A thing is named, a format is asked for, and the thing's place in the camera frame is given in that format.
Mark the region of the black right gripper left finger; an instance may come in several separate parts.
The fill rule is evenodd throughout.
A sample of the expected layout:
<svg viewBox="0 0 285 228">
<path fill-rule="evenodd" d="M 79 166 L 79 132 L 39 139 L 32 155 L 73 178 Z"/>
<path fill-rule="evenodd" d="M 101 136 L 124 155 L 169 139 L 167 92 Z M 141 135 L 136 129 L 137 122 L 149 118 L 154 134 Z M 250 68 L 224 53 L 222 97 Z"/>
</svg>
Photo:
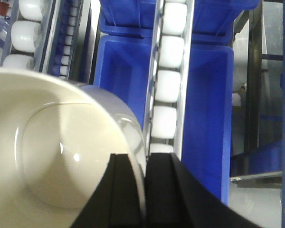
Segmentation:
<svg viewBox="0 0 285 228">
<path fill-rule="evenodd" d="M 111 154 L 96 190 L 73 228 L 141 228 L 137 185 L 127 154 Z"/>
</svg>

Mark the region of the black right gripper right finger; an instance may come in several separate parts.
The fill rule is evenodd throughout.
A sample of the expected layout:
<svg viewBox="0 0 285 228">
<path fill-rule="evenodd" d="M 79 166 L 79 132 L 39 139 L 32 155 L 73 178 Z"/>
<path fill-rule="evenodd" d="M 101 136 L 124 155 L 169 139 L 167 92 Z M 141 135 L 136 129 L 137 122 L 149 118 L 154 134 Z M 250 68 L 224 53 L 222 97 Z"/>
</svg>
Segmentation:
<svg viewBox="0 0 285 228">
<path fill-rule="evenodd" d="M 152 153 L 145 178 L 149 228 L 256 228 L 210 193 L 174 153 Z"/>
</svg>

